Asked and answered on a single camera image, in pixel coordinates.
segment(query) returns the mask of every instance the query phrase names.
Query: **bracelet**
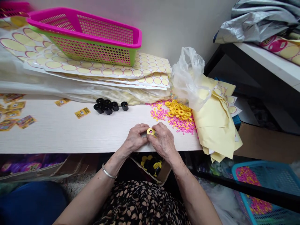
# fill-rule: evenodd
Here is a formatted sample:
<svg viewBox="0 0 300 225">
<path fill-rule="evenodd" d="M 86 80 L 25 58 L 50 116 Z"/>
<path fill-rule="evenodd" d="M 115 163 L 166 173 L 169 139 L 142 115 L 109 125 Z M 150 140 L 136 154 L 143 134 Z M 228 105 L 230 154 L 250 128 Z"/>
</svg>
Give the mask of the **bracelet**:
<svg viewBox="0 0 300 225">
<path fill-rule="evenodd" d="M 104 163 L 102 164 L 102 170 L 103 170 L 103 172 L 106 174 L 106 175 L 108 175 L 110 178 L 112 178 L 112 179 L 116 179 L 118 176 L 112 176 L 112 175 L 110 175 L 108 172 L 106 172 L 106 170 L 105 170 L 105 168 L 104 168 Z"/>
</svg>

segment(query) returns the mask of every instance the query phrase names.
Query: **stacked baskets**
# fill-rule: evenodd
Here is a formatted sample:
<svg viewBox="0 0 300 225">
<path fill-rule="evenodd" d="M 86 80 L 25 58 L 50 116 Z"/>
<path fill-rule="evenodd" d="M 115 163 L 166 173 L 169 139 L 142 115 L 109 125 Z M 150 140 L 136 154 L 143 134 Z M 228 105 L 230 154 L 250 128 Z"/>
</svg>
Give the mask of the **stacked baskets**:
<svg viewBox="0 0 300 225">
<path fill-rule="evenodd" d="M 69 8 L 32 12 L 30 28 L 46 35 L 67 57 L 133 66 L 141 30 Z"/>
<path fill-rule="evenodd" d="M 227 170 L 230 178 L 300 196 L 300 182 L 290 166 L 269 161 L 235 164 Z M 300 224 L 298 213 L 234 191 L 244 215 L 253 225 Z"/>
</svg>

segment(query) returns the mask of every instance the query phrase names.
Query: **pile of yellow rings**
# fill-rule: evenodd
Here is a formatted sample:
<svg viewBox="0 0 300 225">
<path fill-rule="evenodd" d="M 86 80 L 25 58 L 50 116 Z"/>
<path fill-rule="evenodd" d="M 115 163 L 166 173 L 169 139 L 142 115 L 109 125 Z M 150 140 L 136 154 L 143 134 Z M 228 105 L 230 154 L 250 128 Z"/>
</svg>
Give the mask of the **pile of yellow rings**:
<svg viewBox="0 0 300 225">
<path fill-rule="evenodd" d="M 178 103 L 177 100 L 174 99 L 172 102 L 165 102 L 165 105 L 170 109 L 170 112 L 168 112 L 169 117 L 176 116 L 177 118 L 181 118 L 183 120 L 192 120 L 192 109 Z"/>
</svg>

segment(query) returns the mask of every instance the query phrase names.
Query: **blue plastic basket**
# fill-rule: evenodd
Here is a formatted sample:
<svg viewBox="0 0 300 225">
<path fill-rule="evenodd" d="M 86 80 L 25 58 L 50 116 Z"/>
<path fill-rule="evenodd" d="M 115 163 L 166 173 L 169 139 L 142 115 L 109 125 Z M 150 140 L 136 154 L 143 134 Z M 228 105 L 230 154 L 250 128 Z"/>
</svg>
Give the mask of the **blue plastic basket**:
<svg viewBox="0 0 300 225">
<path fill-rule="evenodd" d="M 238 180 L 236 170 L 249 167 L 262 187 L 300 196 L 300 181 L 289 165 L 269 161 L 252 161 L 235 164 L 230 177 Z M 251 212 L 250 196 L 234 191 L 239 206 L 252 225 L 299 225 L 300 214 L 272 204 L 272 211 L 266 214 Z"/>
</svg>

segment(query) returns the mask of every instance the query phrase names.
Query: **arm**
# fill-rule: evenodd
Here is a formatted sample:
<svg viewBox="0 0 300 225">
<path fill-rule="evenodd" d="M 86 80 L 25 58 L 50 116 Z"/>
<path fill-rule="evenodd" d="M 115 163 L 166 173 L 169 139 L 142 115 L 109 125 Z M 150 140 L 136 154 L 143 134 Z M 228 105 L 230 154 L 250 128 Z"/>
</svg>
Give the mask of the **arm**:
<svg viewBox="0 0 300 225">
<path fill-rule="evenodd" d="M 222 225 L 212 202 L 177 152 L 171 131 L 161 122 L 152 128 L 157 138 L 148 135 L 148 139 L 157 153 L 170 164 L 190 222 L 193 225 Z"/>
<path fill-rule="evenodd" d="M 110 175 L 117 176 L 130 153 L 136 151 L 143 144 L 148 142 L 147 137 L 140 136 L 140 133 L 145 132 L 148 128 L 148 125 L 142 123 L 130 129 L 124 144 L 105 164 L 105 170 Z M 108 177 L 103 170 L 100 170 L 65 208 L 53 225 L 89 224 L 104 204 L 113 187 L 114 181 L 115 180 Z"/>
</svg>

